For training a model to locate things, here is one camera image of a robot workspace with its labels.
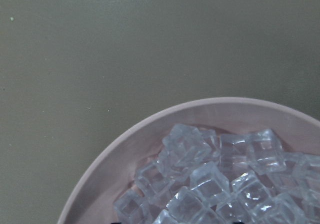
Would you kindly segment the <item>pile of ice cubes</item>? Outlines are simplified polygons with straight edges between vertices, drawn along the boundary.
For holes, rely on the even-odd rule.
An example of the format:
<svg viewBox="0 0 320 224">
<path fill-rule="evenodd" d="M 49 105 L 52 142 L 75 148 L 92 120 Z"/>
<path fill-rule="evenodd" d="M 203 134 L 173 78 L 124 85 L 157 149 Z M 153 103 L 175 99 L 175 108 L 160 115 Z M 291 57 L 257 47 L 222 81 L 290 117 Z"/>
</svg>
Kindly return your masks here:
<svg viewBox="0 0 320 224">
<path fill-rule="evenodd" d="M 319 159 L 271 129 L 176 124 L 113 207 L 121 223 L 319 223 Z"/>
</svg>

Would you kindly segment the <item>pink bowl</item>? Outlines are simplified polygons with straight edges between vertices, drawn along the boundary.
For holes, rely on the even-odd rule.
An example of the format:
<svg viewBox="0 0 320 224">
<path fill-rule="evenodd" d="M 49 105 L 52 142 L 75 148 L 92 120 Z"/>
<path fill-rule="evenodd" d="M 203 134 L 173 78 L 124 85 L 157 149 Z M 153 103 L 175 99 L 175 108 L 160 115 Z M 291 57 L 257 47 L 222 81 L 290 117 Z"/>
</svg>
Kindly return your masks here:
<svg viewBox="0 0 320 224">
<path fill-rule="evenodd" d="M 240 97 L 182 103 L 144 119 L 113 141 L 83 174 L 58 222 L 117 222 L 114 200 L 130 186 L 135 170 L 159 153 L 162 138 L 177 123 L 237 134 L 271 128 L 287 151 L 319 154 L 320 150 L 319 121 L 298 110 Z"/>
</svg>

